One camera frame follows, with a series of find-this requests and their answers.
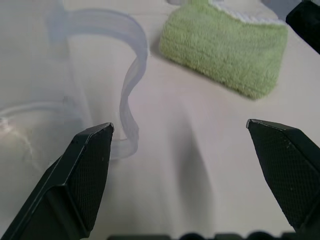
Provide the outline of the clear plastic blender jar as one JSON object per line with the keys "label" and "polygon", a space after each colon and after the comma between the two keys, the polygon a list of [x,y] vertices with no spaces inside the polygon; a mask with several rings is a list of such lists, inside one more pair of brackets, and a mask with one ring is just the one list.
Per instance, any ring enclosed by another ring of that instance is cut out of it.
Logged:
{"label": "clear plastic blender jar", "polygon": [[68,38],[74,35],[111,37],[135,52],[119,103],[126,138],[112,141],[110,156],[123,159],[137,152],[139,127],[128,98],[146,71],[142,27],[113,10],[65,10],[62,0],[0,0],[0,163],[43,172],[74,135],[92,126],[72,72]]}

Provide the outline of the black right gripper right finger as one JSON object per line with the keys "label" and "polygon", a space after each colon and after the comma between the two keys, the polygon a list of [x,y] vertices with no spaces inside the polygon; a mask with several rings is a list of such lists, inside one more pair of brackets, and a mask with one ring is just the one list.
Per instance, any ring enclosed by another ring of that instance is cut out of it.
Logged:
{"label": "black right gripper right finger", "polygon": [[320,233],[320,147],[298,128],[246,123],[264,179],[296,232]]}

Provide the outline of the green folded towel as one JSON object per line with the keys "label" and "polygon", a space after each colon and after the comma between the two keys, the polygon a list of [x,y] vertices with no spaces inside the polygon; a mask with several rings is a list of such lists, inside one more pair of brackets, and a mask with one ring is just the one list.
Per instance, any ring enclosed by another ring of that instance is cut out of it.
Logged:
{"label": "green folded towel", "polygon": [[246,15],[217,0],[187,0],[163,25],[159,51],[256,100],[275,88],[287,40],[282,20]]}

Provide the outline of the black object at table edge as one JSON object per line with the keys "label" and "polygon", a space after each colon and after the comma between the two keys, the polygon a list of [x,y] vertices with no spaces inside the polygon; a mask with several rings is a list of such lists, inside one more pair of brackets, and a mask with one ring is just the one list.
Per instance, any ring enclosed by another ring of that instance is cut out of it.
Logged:
{"label": "black object at table edge", "polygon": [[285,22],[320,55],[320,5],[303,0],[286,16]]}

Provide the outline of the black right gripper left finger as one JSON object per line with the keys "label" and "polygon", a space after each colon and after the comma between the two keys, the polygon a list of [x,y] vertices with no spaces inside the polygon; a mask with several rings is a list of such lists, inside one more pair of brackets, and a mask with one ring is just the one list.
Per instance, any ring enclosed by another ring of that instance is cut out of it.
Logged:
{"label": "black right gripper left finger", "polygon": [[94,228],[106,186],[114,126],[74,136],[42,175],[0,240],[81,240]]}

